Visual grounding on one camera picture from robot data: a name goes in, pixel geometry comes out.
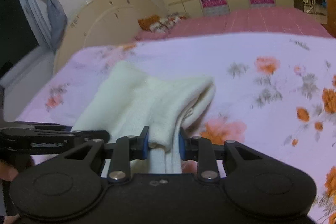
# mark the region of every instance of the black device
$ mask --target black device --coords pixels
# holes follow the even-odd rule
[[[21,172],[10,187],[11,200],[21,215],[17,223],[314,223],[307,216],[316,196],[312,178],[235,141],[213,145],[205,138],[188,138],[181,129],[180,157],[198,162],[196,175],[131,176],[130,161],[147,158],[148,130],[145,127],[140,136],[122,137],[112,144],[101,138],[83,140]],[[31,138],[26,129],[4,130],[5,139],[16,136],[23,143],[18,142],[16,151],[3,147],[5,154],[65,149],[34,146],[25,150],[26,137],[20,132]],[[101,178],[105,159],[111,163],[108,177]],[[216,160],[223,160],[226,178],[219,177]]]

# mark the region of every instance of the floor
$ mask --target floor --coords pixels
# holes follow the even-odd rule
[[[312,17],[315,18],[317,22],[320,24],[328,23],[328,13],[327,8],[324,8],[322,5],[316,5],[316,15],[311,14]]]
[[[52,78],[53,62],[53,53],[45,53],[36,60],[35,65],[25,71],[19,81],[5,87],[4,118],[6,121],[14,121],[35,94]]]

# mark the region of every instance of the bed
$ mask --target bed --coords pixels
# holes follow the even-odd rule
[[[72,126],[120,60],[165,80],[211,75],[215,98],[188,134],[216,144],[234,139],[307,172],[318,187],[309,216],[320,224],[333,223],[336,40],[309,15],[292,8],[187,19],[167,33],[144,33],[135,22],[159,9],[143,1],[150,8],[128,8],[133,11],[122,22],[132,24],[125,36],[116,31],[115,38],[115,26],[107,19],[117,18],[116,10],[101,8],[95,18],[88,19],[84,8],[74,27],[68,28],[55,61],[55,76],[17,120]],[[100,5],[100,0],[95,2],[88,6]],[[89,20],[91,25],[87,23],[85,29],[83,22]],[[107,25],[112,31],[103,29]],[[102,46],[106,40],[99,40],[101,32],[110,34],[104,39],[110,39],[111,45]],[[81,42],[72,40],[76,37]],[[184,172],[194,169],[195,163],[188,162]]]

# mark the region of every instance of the orange pillow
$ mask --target orange pillow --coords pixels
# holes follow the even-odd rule
[[[150,25],[153,23],[159,22],[160,17],[158,15],[153,15],[148,18],[142,18],[138,20],[139,26],[142,28],[144,31],[150,31]]]

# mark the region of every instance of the white towel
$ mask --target white towel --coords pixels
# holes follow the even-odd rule
[[[107,130],[115,142],[149,126],[153,149],[148,160],[132,162],[132,172],[181,173],[179,128],[195,122],[214,94],[211,77],[163,81],[121,61],[72,130]]]

